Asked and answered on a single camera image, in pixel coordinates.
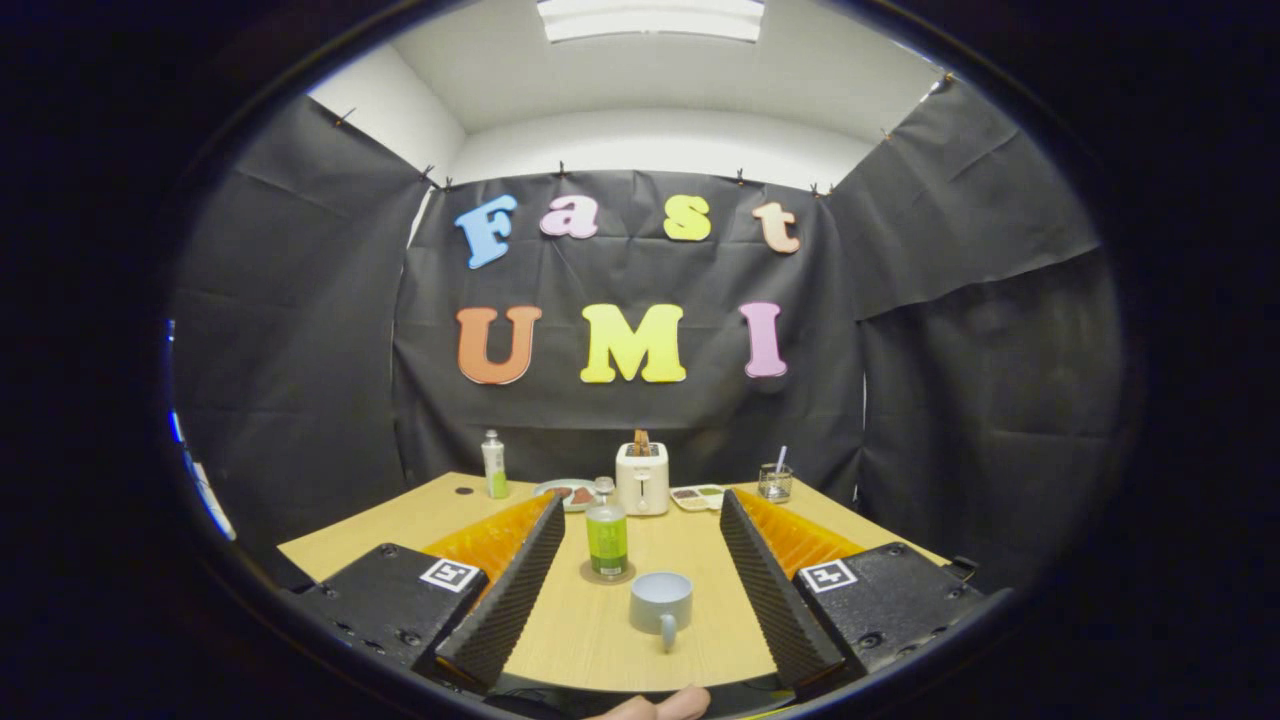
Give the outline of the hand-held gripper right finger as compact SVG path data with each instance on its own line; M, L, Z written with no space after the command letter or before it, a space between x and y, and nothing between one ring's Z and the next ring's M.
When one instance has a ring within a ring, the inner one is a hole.
M954 635L995 606L901 541L864 548L740 489L719 530L782 683L832 691Z

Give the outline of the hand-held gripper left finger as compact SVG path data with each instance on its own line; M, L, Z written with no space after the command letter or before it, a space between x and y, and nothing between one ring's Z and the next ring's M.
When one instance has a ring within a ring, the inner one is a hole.
M564 537L553 495L413 489L291 542L298 609L360 657L465 691L499 679Z

